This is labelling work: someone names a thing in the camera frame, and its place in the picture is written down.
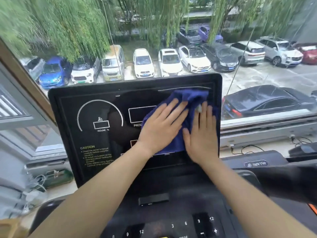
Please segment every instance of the parked car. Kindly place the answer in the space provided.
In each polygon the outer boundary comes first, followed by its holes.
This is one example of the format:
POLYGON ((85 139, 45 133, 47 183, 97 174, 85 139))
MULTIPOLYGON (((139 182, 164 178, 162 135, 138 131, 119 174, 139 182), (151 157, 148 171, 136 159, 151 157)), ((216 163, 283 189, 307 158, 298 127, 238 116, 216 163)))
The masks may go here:
POLYGON ((193 28, 186 31, 184 27, 181 27, 177 38, 184 45, 200 45, 202 42, 197 30, 193 28))
POLYGON ((205 73, 211 68, 211 63, 205 53, 197 46, 181 46, 178 49, 180 60, 189 72, 205 73))
POLYGON ((134 72, 137 78, 154 77, 154 66, 149 52, 138 48, 133 54, 134 72))
POLYGON ((74 84, 76 83, 93 83, 100 72, 101 62, 99 58, 89 58, 81 56, 73 63, 71 78, 74 84))
POLYGON ((293 47, 303 54, 302 63, 313 65, 317 64, 317 42, 296 43, 293 47))
POLYGON ((44 89, 67 85, 72 72, 72 65, 67 59, 55 56, 50 58, 39 76, 39 83, 44 89))
POLYGON ((175 49, 161 49, 158 52, 158 63, 162 77, 180 76, 183 74, 183 65, 175 49))
POLYGON ((210 60, 215 71, 234 71, 239 64, 238 56, 221 43, 202 44, 200 48, 210 60))
POLYGON ((125 57, 120 45, 110 45, 110 51, 104 55, 101 63, 106 81, 124 79, 125 57))
POLYGON ((274 66, 296 66, 303 59, 303 54, 284 39, 265 36, 257 39, 256 43, 264 47, 265 57, 271 60, 274 66))
MULTIPOLYGON (((198 30, 198 34, 200 35, 201 39, 204 42, 208 41, 208 35, 210 32, 210 27, 209 26, 202 26, 200 27, 200 29, 198 30)), ((224 38, 222 37, 222 35, 220 34, 220 32, 217 33, 216 37, 215 37, 215 42, 223 42, 224 38)))
POLYGON ((243 118, 298 109, 312 110, 317 102, 293 88, 260 85, 246 88, 223 97, 225 118, 243 118))
POLYGON ((264 61, 264 47, 255 42, 239 41, 226 45, 231 47, 232 52, 238 55, 238 60, 242 65, 256 65, 264 61))
POLYGON ((166 30, 163 32, 163 35, 161 37, 161 44, 164 48, 177 48, 177 37, 176 35, 175 36, 172 36, 172 38, 170 39, 169 43, 167 44, 166 42, 166 35, 167 35, 167 32, 166 30))
POLYGON ((25 68, 25 70, 29 73, 31 78, 38 82, 38 78, 42 73, 45 60, 41 59, 37 56, 33 57, 25 57, 20 59, 20 63, 25 68))

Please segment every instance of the left hand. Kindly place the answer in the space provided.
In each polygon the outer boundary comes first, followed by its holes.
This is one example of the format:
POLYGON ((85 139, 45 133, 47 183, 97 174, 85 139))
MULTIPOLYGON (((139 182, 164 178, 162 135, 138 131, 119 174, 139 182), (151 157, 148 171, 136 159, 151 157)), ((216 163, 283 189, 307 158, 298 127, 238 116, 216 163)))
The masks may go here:
POLYGON ((187 102, 181 102, 172 111, 176 104, 176 98, 169 105, 162 104, 145 122, 136 145, 146 151, 149 157, 169 145, 182 128, 188 114, 188 109, 184 110, 187 102))

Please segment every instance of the license plate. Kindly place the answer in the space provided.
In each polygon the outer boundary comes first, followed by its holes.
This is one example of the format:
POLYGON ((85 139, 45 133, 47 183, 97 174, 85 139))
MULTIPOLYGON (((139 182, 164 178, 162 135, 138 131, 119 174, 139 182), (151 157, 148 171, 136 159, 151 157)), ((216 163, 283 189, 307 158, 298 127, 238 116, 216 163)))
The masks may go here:
POLYGON ((230 111, 231 109, 228 107, 228 105, 227 104, 225 104, 224 105, 224 108, 226 109, 226 110, 228 110, 228 111, 230 111))

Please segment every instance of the van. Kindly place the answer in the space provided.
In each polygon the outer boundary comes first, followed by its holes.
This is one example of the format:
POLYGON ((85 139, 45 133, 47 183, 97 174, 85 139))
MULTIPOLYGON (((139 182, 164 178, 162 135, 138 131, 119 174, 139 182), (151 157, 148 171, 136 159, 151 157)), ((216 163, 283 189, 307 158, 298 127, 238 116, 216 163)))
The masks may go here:
POLYGON ((102 72, 106 81, 124 79, 125 58, 120 45, 111 45, 110 51, 102 58, 102 72))

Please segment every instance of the orange accent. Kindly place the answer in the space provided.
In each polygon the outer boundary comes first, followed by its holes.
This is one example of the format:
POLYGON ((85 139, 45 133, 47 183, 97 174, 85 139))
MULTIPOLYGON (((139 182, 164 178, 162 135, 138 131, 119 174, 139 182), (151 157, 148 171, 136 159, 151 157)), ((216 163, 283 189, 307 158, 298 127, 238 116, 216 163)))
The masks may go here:
POLYGON ((316 209, 316 207, 314 206, 314 205, 312 205, 312 204, 308 204, 309 205, 309 207, 313 210, 313 212, 317 215, 317 209, 316 209))

